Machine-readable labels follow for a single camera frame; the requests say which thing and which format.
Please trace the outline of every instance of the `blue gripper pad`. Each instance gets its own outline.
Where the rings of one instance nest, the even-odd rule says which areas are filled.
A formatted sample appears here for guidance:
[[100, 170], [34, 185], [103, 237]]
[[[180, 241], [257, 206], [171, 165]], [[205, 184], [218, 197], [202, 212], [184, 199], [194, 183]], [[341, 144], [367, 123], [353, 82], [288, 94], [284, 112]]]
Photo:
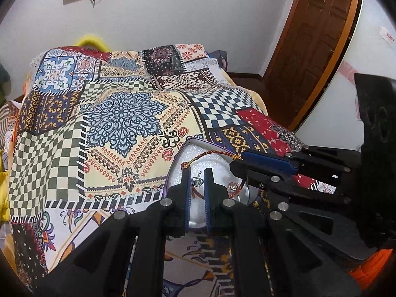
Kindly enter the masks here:
[[266, 154], [261, 154], [260, 152], [253, 153], [251, 151], [244, 151], [241, 154], [241, 157], [247, 163], [271, 167], [272, 169], [288, 176], [298, 174], [298, 169], [293, 167], [292, 163], [287, 159], [272, 157]]
[[185, 231], [188, 232], [190, 228], [190, 209], [191, 209], [191, 170], [185, 171], [187, 169], [183, 169], [183, 173], [187, 174], [187, 195], [186, 195], [186, 219], [185, 219]]

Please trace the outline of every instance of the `metal screw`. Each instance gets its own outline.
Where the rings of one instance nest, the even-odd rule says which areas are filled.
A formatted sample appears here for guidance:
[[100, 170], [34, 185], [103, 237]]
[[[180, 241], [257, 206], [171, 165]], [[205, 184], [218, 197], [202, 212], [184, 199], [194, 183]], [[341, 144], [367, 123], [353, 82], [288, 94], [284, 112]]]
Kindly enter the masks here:
[[233, 199], [224, 199], [223, 200], [223, 205], [225, 207], [232, 207], [235, 204], [235, 201]]
[[172, 204], [172, 200], [170, 198], [163, 198], [160, 201], [161, 205], [164, 207], [169, 207]]
[[272, 220], [278, 221], [278, 220], [282, 219], [282, 213], [280, 213], [279, 211], [272, 211], [270, 213], [270, 218]]
[[272, 182], [275, 182], [275, 183], [277, 183], [277, 182], [279, 182], [279, 181], [280, 181], [280, 177], [279, 177], [279, 176], [276, 176], [276, 175], [274, 175], [273, 177], [271, 177], [271, 181], [272, 181]]
[[118, 210], [113, 213], [113, 218], [116, 220], [121, 220], [125, 218], [125, 216], [126, 216], [126, 212], [124, 210]]
[[286, 211], [289, 208], [289, 205], [286, 202], [280, 202], [278, 204], [278, 209], [280, 211]]

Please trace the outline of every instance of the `mandala pattern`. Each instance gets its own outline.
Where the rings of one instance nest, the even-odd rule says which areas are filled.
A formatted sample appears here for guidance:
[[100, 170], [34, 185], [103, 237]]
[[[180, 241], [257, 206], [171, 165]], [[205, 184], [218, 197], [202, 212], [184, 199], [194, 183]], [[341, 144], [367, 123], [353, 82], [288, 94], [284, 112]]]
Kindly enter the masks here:
[[137, 143], [136, 136], [160, 135], [162, 130], [160, 115], [168, 105], [151, 100], [148, 93], [117, 92], [107, 97], [87, 113], [87, 147], [110, 148], [126, 158], [132, 146]]
[[164, 62], [171, 60], [171, 57], [172, 49], [170, 47], [159, 47], [153, 49], [150, 61], [161, 66]]
[[185, 72], [180, 54], [172, 45], [145, 50], [144, 58], [150, 75], [177, 75]]
[[68, 89], [72, 84], [75, 64], [74, 57], [45, 59], [37, 72], [36, 86], [53, 93]]
[[285, 142], [290, 147], [291, 151], [301, 151], [302, 143], [294, 135], [294, 133], [291, 133], [286, 128], [284, 128], [284, 127], [282, 127], [282, 126], [280, 126], [278, 124], [272, 125], [271, 129], [278, 134], [278, 138], [281, 141]]
[[[115, 86], [118, 83], [112, 82], [111, 85]], [[115, 88], [109, 89], [100, 96], [100, 99], [105, 100], [119, 92]], [[181, 144], [187, 137], [202, 133], [202, 127], [199, 121], [196, 121], [194, 109], [182, 93], [153, 90], [150, 96], [150, 101], [156, 104], [158, 102], [163, 104], [164, 108], [166, 107], [160, 115], [155, 116], [159, 119], [160, 132], [147, 136], [136, 133], [136, 143], [131, 146], [126, 157], [118, 153], [116, 149], [112, 149], [111, 141], [105, 142], [103, 147], [91, 148], [89, 145], [91, 126], [88, 121], [89, 114], [86, 113], [95, 110], [102, 101], [97, 101], [93, 107], [84, 112], [85, 119], [80, 142], [79, 175], [81, 180], [79, 186], [81, 190], [79, 193], [81, 196], [99, 199], [120, 195], [124, 198], [159, 188], [164, 183], [172, 158]], [[136, 104], [137, 102], [131, 100], [129, 103]], [[132, 138], [128, 136], [126, 139], [129, 142]]]
[[76, 71], [81, 73], [92, 73], [94, 71], [96, 61], [92, 58], [80, 57], [77, 60]]

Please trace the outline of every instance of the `silver pendant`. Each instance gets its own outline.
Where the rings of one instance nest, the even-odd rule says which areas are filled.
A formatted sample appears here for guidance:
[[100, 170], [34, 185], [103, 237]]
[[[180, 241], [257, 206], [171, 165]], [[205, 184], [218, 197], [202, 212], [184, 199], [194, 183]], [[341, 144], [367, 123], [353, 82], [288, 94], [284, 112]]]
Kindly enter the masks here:
[[203, 185], [203, 180], [200, 178], [200, 176], [201, 176], [201, 171], [198, 173], [198, 175], [197, 176], [194, 176], [192, 179], [191, 179], [191, 185], [192, 186], [195, 186], [195, 187], [197, 187], [197, 188], [200, 188], [202, 185]]
[[238, 188], [238, 183], [236, 182], [229, 182], [228, 186], [227, 186], [227, 190], [229, 193], [234, 193]]

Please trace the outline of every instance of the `patchwork bedspread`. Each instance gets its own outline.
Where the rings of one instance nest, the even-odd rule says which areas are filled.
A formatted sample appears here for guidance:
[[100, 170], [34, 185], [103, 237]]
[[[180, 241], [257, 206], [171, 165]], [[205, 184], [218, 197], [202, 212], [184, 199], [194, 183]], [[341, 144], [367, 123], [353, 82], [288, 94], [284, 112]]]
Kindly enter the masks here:
[[[227, 82], [202, 45], [59, 47], [31, 66], [9, 162], [15, 264], [31, 290], [111, 213], [136, 213], [160, 199], [188, 138], [234, 153], [284, 155], [302, 146]], [[169, 238], [164, 296], [233, 292], [228, 238]]]

